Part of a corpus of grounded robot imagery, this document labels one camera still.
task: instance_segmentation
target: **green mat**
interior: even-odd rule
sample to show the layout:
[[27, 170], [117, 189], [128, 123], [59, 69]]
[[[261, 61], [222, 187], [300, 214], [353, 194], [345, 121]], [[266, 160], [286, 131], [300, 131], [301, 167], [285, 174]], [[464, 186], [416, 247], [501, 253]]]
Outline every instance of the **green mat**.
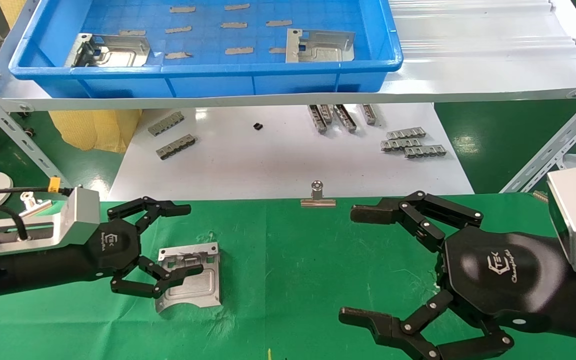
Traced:
[[[484, 230], [554, 235], [547, 206], [527, 194], [450, 199], [480, 210]], [[341, 306], [407, 317], [436, 291], [435, 255], [400, 226], [350, 222], [351, 205], [377, 201], [191, 202], [191, 215], [160, 218], [142, 235], [143, 253], [219, 242], [221, 307], [160, 316], [152, 299], [110, 292], [108, 278], [1, 296], [0, 359], [268, 360], [269, 350], [274, 360], [407, 359], [338, 321]], [[502, 358], [576, 359], [576, 339], [508, 332], [516, 345]], [[480, 334], [450, 312], [424, 332], [435, 344]]]

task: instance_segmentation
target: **white table surface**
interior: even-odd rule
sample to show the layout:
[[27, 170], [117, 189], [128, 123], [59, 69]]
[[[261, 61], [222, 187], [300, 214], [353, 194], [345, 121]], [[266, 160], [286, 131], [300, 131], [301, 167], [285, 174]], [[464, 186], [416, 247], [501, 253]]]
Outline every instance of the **white table surface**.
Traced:
[[[336, 119], [319, 134], [306, 105], [179, 109], [185, 120], [156, 137], [148, 126], [176, 110], [146, 110], [107, 200], [309, 198], [314, 180], [324, 183], [325, 198], [473, 193], [432, 104], [374, 108], [379, 120], [370, 126], [358, 105], [347, 105], [354, 134]], [[416, 126], [428, 134], [422, 144], [442, 145], [448, 155], [411, 160], [380, 150], [386, 132]], [[198, 138], [194, 145], [165, 160], [157, 156], [188, 133]]]

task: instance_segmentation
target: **metal shelf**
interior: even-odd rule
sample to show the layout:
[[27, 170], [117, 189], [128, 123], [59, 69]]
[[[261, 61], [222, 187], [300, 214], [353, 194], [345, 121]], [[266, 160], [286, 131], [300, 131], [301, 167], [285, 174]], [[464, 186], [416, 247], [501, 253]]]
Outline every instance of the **metal shelf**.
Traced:
[[52, 98], [16, 80], [10, 58], [36, 6], [28, 0], [0, 50], [0, 106], [9, 112], [576, 98], [570, 0], [390, 0], [405, 61], [379, 92], [211, 98]]

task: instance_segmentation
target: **metal connector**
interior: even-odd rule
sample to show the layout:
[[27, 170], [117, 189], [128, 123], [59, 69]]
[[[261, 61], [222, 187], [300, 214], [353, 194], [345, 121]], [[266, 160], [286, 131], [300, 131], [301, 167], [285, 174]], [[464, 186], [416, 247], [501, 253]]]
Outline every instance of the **metal connector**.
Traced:
[[328, 128], [324, 122], [319, 107], [317, 107], [317, 105], [308, 105], [308, 111], [310, 113], [312, 123], [315, 125], [315, 129], [317, 129], [317, 132], [320, 134], [325, 133]]
[[357, 130], [357, 124], [353, 120], [353, 118], [346, 110], [346, 107], [343, 104], [334, 105], [334, 113], [341, 121], [343, 127], [348, 130], [349, 133], [354, 133]]
[[366, 124], [375, 125], [377, 122], [377, 115], [375, 114], [372, 105], [362, 104], [361, 107], [363, 108], [363, 116], [366, 118]]
[[174, 155], [184, 150], [185, 148], [188, 148], [189, 146], [193, 145], [196, 141], [197, 141], [196, 137], [190, 134], [185, 135], [184, 137], [181, 137], [181, 139], [172, 141], [171, 143], [157, 150], [157, 155], [162, 160], [167, 159], [171, 155]]
[[321, 117], [324, 119], [326, 124], [332, 124], [332, 105], [319, 105], [319, 111], [321, 112]]
[[406, 158], [428, 158], [428, 157], [443, 157], [446, 155], [446, 150], [441, 145], [428, 145], [404, 148]]
[[421, 146], [421, 142], [418, 139], [384, 140], [381, 142], [381, 151], [388, 153], [419, 146]]
[[411, 127], [410, 129], [394, 130], [386, 133], [386, 137], [396, 141], [398, 139], [423, 138], [426, 132], [421, 127]]
[[152, 134], [152, 136], [156, 137], [157, 135], [165, 132], [166, 130], [172, 128], [173, 126], [181, 123], [184, 120], [183, 114], [178, 111], [166, 116], [163, 120], [158, 121], [158, 123], [150, 126], [148, 128], [148, 132]]

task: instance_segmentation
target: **green floor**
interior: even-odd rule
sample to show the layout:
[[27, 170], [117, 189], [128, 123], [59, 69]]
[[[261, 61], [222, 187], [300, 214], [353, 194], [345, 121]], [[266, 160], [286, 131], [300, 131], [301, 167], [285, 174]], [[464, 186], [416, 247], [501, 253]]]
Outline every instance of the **green floor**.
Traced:
[[[444, 103], [435, 109], [474, 191], [480, 194], [500, 191], [576, 112], [576, 100]], [[102, 194], [110, 189], [122, 155], [83, 152], [64, 143], [46, 112], [35, 112], [26, 126], [36, 130], [37, 145], [71, 183]], [[16, 186], [46, 183], [39, 168], [2, 131], [0, 170]], [[18, 199], [11, 202], [19, 206]]]

